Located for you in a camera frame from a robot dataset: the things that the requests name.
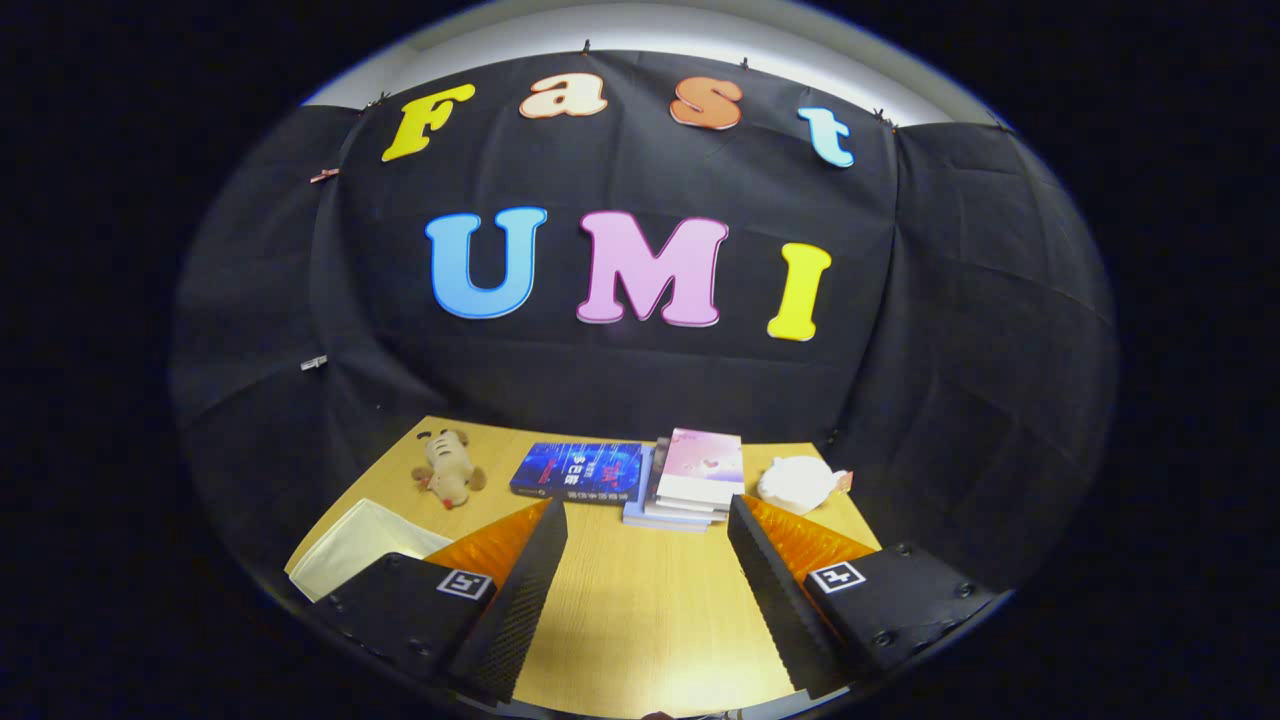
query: white plush toy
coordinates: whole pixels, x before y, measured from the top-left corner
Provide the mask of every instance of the white plush toy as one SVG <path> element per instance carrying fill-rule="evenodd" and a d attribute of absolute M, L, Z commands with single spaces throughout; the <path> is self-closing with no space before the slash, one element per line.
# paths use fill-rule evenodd
<path fill-rule="evenodd" d="M 769 505 L 804 515 L 822 505 L 832 492 L 849 492 L 852 480 L 852 473 L 833 473 L 820 457 L 774 457 L 755 492 Z"/>

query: table surface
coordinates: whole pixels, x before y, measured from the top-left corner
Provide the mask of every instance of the table surface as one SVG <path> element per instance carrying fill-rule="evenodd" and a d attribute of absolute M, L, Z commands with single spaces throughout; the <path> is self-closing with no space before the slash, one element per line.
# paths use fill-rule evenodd
<path fill-rule="evenodd" d="M 426 465 L 416 434 L 465 430 L 488 486 L 445 510 L 410 470 Z M 285 571 L 361 498 L 457 539 L 538 498 L 507 483 L 534 442 L 616 442 L 424 418 L 338 498 L 302 538 Z M 746 492 L 774 457 L 818 456 L 810 443 L 744 445 Z M 622 507 L 566 502 L 568 541 L 529 646 L 515 700 L 604 717 L 673 717 L 768 702 L 796 692 L 728 542 L 727 523 L 707 533 L 622 524 Z M 847 495 L 805 518 L 879 550 Z"/>

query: stuffed toy dog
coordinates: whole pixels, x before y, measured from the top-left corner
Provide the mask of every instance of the stuffed toy dog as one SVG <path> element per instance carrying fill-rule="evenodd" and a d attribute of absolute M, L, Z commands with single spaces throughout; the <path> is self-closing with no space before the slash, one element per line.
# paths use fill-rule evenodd
<path fill-rule="evenodd" d="M 773 465 L 760 475 L 755 492 L 769 505 L 804 515 L 826 502 L 831 493 L 849 492 L 852 482 L 852 473 L 832 473 L 819 457 L 774 457 Z"/>
<path fill-rule="evenodd" d="M 417 433 L 419 439 L 429 437 L 430 432 Z M 466 445 L 466 433 L 443 429 L 426 441 L 426 461 L 431 464 L 430 468 L 412 470 L 417 487 L 434 492 L 449 510 L 467 501 L 467 486 L 475 491 L 485 486 L 484 470 L 471 464 Z"/>

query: pink letter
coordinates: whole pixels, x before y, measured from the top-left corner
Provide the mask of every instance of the pink letter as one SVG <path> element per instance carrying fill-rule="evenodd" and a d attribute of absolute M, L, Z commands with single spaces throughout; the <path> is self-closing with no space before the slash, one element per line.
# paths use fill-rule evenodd
<path fill-rule="evenodd" d="M 662 319 L 672 325 L 705 328 L 719 320 L 716 296 L 716 254 L 728 237 L 728 225 L 707 218 L 686 218 L 654 258 L 630 213 L 600 210 L 582 217 L 591 233 L 591 288 L 577 306 L 584 323 L 616 323 L 622 304 L 613 297 L 614 278 L 631 299 L 641 320 L 648 320 L 671 283 L 671 302 Z"/>

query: foam letter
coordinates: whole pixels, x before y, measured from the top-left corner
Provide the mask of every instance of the foam letter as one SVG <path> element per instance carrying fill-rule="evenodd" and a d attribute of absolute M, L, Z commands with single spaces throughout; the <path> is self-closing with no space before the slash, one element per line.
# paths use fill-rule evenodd
<path fill-rule="evenodd" d="M 831 255 L 820 247 L 788 242 L 782 246 L 782 258 L 787 261 L 787 284 L 782 287 L 782 306 L 769 320 L 769 337 L 804 342 L 818 332 L 813 304 L 822 272 L 831 266 Z"/>
<path fill-rule="evenodd" d="M 854 164 L 854 154 L 840 147 L 840 138 L 849 137 L 849 126 L 826 108 L 800 108 L 799 114 L 809 120 L 809 140 L 823 160 L 837 168 Z"/>
<path fill-rule="evenodd" d="M 662 319 L 672 325 L 704 328 L 719 320 L 716 299 L 716 254 L 728 237 L 728 225 L 707 218 L 687 218 L 676 225 L 654 258 L 630 213 L 602 210 L 582 217 L 591 233 L 591 287 L 577 306 L 584 323 L 616 323 L 622 304 L 614 300 L 621 281 L 636 316 L 648 320 L 668 284 L 671 302 Z"/>
<path fill-rule="evenodd" d="M 471 284 L 471 233 L 480 227 L 480 218 L 458 213 L 426 224 L 435 301 L 460 318 L 500 318 L 524 305 L 534 290 L 534 231 L 547 222 L 547 210 L 508 208 L 493 222 L 507 231 L 507 277 L 492 290 Z"/>
<path fill-rule="evenodd" d="M 742 119 L 735 100 L 742 99 L 742 90 L 727 79 L 690 77 L 676 86 L 671 102 L 671 117 L 682 126 L 710 129 L 728 129 Z"/>
<path fill-rule="evenodd" d="M 609 104 L 600 97 L 604 81 L 589 73 L 566 73 L 552 76 L 534 83 L 530 95 L 520 104 L 520 114 L 526 118 L 554 118 L 561 113 L 570 115 L 594 115 Z"/>
<path fill-rule="evenodd" d="M 402 108 L 404 117 L 396 131 L 396 140 L 383 152 L 383 163 L 412 155 L 426 147 L 430 140 L 424 135 L 426 128 L 440 129 L 453 111 L 453 102 L 465 102 L 476 94 L 476 86 L 467 83 L 413 100 Z"/>

